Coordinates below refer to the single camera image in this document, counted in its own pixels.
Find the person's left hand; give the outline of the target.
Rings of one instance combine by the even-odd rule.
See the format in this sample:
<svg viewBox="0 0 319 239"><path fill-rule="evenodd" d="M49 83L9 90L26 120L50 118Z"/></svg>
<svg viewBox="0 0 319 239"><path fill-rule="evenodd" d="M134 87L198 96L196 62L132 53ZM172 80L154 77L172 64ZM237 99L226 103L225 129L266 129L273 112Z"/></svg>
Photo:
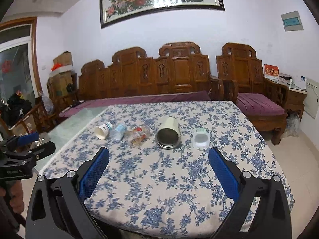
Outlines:
<svg viewBox="0 0 319 239"><path fill-rule="evenodd" d="M11 195L10 206L12 210L17 214L21 214L24 211L24 202L23 187L20 180L14 182L9 189L9 193Z"/></svg>

